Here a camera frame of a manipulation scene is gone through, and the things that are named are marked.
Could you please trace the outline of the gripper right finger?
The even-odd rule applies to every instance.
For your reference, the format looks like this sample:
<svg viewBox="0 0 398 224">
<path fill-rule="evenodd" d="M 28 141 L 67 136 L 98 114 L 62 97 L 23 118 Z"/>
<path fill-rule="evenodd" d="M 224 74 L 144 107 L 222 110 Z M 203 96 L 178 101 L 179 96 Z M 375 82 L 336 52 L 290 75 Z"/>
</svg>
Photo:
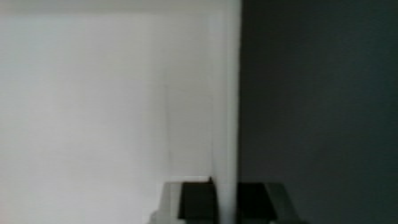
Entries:
<svg viewBox="0 0 398 224">
<path fill-rule="evenodd" d="M 309 224 L 281 183 L 240 183 L 236 205 L 236 224 Z"/>
</svg>

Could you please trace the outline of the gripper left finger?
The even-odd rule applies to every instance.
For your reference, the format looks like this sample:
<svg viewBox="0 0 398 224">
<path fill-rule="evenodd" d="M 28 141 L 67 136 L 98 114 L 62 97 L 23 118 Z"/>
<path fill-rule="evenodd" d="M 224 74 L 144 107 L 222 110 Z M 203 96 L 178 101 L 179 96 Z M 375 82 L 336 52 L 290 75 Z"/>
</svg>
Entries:
<svg viewBox="0 0 398 224">
<path fill-rule="evenodd" d="M 217 224 L 217 189 L 210 177 L 163 184 L 147 224 Z"/>
</svg>

